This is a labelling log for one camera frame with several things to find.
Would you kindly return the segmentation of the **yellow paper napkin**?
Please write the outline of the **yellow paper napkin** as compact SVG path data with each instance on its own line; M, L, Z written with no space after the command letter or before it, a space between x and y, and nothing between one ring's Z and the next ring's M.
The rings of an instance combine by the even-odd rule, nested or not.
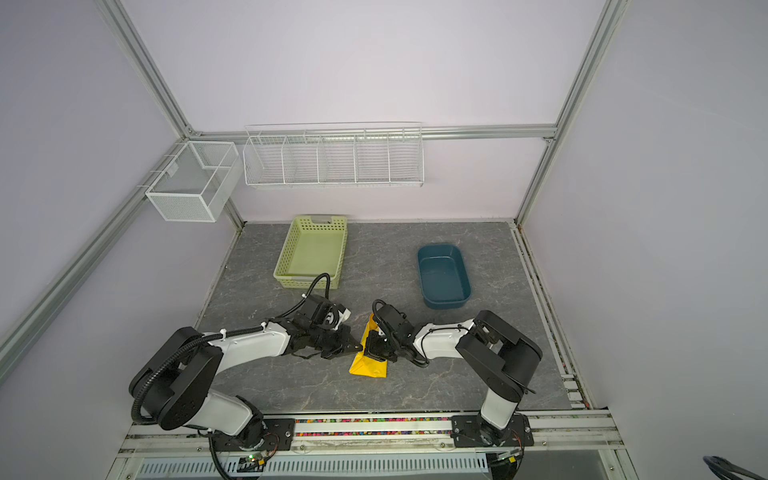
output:
M367 347L367 339L371 332L379 333L379 328L373 319L373 315L370 315L361 339L361 345L364 349ZM349 373L361 377L386 378L388 370L387 361L378 361L366 356L364 349L355 355L349 368Z

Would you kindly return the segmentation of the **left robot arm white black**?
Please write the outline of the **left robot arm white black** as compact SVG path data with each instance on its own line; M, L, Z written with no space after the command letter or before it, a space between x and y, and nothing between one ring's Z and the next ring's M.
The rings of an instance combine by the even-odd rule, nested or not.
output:
M330 286L330 274L319 274L295 305L257 326L176 330L129 384L133 423L165 431L185 427L227 439L237 449L262 448L270 434L263 413L212 384L226 370L265 358L331 360L360 352L346 323L350 312L331 300Z

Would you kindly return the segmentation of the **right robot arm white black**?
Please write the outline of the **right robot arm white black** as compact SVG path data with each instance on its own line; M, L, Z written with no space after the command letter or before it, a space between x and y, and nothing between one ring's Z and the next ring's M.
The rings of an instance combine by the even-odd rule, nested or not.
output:
M426 368L433 360L464 360L488 387L480 411L451 418L451 436L459 448L517 447L532 444L529 426L517 412L543 358L541 348L489 310L455 324L414 326L405 313L377 299L366 335L364 355L376 361L406 360Z

